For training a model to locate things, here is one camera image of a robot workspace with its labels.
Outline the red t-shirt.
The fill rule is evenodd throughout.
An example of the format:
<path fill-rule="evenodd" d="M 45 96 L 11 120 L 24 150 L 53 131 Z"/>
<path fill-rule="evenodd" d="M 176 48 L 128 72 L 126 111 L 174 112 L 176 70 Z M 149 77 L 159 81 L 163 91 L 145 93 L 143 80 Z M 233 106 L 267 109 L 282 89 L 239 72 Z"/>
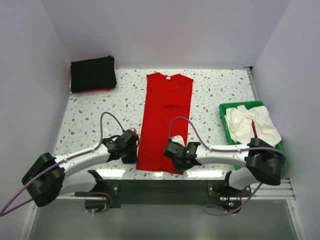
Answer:
<path fill-rule="evenodd" d="M 172 160 L 163 153 L 171 121 L 190 116 L 192 92 L 193 79 L 187 76 L 165 76 L 159 72 L 147 75 L 137 170 L 183 174 L 175 170 Z"/>

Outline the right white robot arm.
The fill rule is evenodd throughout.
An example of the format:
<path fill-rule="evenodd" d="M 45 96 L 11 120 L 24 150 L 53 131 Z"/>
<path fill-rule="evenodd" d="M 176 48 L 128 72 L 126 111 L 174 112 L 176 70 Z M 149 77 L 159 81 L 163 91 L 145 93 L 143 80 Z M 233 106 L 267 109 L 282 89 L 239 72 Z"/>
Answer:
<path fill-rule="evenodd" d="M 252 138 L 247 144 L 216 145 L 213 147 L 200 142 L 183 145 L 180 135 L 169 139 L 163 155 L 171 159 L 176 172 L 184 172 L 194 166 L 224 164 L 239 166 L 226 173 L 222 183 L 213 186 L 220 196 L 233 197 L 246 187 L 262 183 L 279 186 L 285 154 L 259 138 Z"/>

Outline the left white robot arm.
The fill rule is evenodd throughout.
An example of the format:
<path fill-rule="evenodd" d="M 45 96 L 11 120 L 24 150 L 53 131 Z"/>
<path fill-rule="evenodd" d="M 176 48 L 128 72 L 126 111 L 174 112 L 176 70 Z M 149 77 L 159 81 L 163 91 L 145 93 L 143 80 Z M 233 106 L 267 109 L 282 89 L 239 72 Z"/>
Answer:
<path fill-rule="evenodd" d="M 135 164 L 138 161 L 137 148 L 139 136 L 128 129 L 120 136 L 103 138 L 98 144 L 75 152 L 73 155 L 54 157 L 44 153 L 35 161 L 24 175 L 21 182 L 37 207 L 44 207 L 58 196 L 88 192 L 99 196 L 104 184 L 97 179 L 89 179 L 74 174 L 93 166 L 121 159 L 124 164 Z"/>

